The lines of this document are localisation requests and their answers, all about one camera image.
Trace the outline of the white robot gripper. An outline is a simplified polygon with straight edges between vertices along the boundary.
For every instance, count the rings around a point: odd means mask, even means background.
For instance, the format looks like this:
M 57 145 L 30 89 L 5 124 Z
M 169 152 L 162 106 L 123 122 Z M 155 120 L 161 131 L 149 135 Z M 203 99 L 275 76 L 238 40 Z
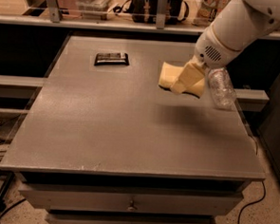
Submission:
M 205 84 L 205 67 L 221 68 L 229 64 L 243 50 L 243 44 L 234 34 L 214 27 L 205 28 L 196 41 L 194 57 L 180 70 L 171 84 L 176 94 L 202 96 Z

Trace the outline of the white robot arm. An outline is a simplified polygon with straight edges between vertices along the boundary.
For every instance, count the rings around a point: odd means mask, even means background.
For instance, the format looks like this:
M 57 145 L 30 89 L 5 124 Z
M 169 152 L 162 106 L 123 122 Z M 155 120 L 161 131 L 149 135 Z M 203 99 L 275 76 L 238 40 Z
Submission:
M 186 92 L 205 70 L 221 68 L 253 41 L 280 27 L 280 0 L 232 0 L 196 41 L 193 58 L 181 69 L 170 90 Z

